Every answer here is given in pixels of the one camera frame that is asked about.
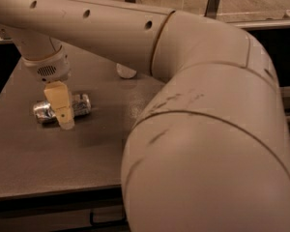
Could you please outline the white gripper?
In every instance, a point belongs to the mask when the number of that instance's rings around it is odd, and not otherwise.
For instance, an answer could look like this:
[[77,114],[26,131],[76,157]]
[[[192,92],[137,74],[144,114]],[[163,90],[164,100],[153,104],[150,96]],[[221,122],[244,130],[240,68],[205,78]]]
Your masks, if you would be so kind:
[[72,94],[68,86],[62,82],[70,77],[71,66],[64,47],[42,60],[33,61],[21,58],[21,61],[38,81],[47,83],[44,94],[55,113],[59,126],[63,130],[71,130],[74,127]]

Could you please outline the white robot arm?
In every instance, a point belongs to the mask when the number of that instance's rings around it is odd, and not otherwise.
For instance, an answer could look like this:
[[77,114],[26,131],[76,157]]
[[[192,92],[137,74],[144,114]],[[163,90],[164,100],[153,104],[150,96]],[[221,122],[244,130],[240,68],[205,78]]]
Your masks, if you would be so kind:
[[0,0],[0,24],[163,82],[123,154],[131,232],[290,232],[290,135],[272,60],[248,32],[111,0]]

